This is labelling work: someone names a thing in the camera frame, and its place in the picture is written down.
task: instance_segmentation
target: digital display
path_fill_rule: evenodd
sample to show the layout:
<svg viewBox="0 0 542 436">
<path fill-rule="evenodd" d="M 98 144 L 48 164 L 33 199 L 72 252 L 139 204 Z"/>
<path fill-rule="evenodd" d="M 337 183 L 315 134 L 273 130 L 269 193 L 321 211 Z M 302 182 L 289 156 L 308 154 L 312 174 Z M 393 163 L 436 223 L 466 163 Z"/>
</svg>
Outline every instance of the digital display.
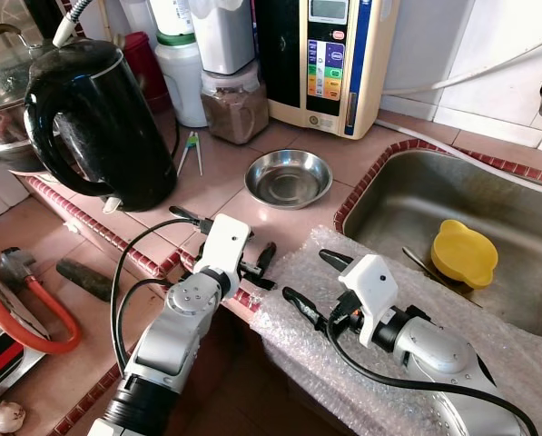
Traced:
<svg viewBox="0 0 542 436">
<path fill-rule="evenodd" d="M 311 0 L 310 14 L 322 18 L 345 19 L 345 2 Z"/>
</svg>

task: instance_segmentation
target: kettle handle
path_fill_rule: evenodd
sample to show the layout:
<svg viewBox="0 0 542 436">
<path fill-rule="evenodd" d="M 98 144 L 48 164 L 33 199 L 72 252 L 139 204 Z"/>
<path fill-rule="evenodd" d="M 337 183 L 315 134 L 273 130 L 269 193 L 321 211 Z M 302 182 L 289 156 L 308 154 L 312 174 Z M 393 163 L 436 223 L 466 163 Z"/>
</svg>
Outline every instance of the kettle handle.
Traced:
<svg viewBox="0 0 542 436">
<path fill-rule="evenodd" d="M 25 97 L 25 127 L 34 152 L 46 169 L 73 191 L 95 197 L 113 194 L 113 188 L 107 183 L 85 180 L 59 153 L 54 142 L 53 121 L 68 95 L 62 85 L 51 88 L 40 89 L 38 95 L 29 91 Z"/>
</svg>

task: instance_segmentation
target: kitchen sink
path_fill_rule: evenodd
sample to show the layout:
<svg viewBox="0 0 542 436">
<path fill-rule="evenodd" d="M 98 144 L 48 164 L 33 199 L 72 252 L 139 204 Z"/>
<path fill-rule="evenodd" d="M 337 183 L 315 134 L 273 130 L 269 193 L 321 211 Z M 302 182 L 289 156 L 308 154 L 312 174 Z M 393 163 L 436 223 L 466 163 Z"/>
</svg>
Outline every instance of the kitchen sink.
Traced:
<svg viewBox="0 0 542 436">
<path fill-rule="evenodd" d="M 407 151 L 383 165 L 343 232 L 417 270 L 402 246 L 433 268 L 430 248 L 447 219 L 484 234 L 498 250 L 493 283 L 466 298 L 542 336 L 542 193 L 445 154 Z"/>
</svg>

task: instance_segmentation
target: yellow container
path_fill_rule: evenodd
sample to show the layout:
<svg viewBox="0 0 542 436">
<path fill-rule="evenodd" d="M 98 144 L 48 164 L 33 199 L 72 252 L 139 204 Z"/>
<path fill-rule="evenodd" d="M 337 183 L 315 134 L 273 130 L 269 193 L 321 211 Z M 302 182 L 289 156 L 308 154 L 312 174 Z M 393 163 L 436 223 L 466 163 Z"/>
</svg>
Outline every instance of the yellow container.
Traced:
<svg viewBox="0 0 542 436">
<path fill-rule="evenodd" d="M 492 283 L 498 253 L 483 234 L 459 221 L 446 220 L 432 244 L 432 262 L 450 279 L 482 289 Z"/>
</svg>

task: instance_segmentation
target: metal bowl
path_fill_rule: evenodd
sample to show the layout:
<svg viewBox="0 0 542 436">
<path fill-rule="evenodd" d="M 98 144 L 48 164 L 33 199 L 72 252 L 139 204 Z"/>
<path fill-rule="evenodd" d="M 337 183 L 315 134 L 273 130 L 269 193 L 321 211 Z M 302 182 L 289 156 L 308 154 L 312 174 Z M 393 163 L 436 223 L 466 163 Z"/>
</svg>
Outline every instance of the metal bowl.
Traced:
<svg viewBox="0 0 542 436">
<path fill-rule="evenodd" d="M 259 157 L 244 175 L 244 184 L 261 203 L 277 209 L 300 209 L 331 188 L 333 174 L 315 154 L 278 150 Z"/>
</svg>

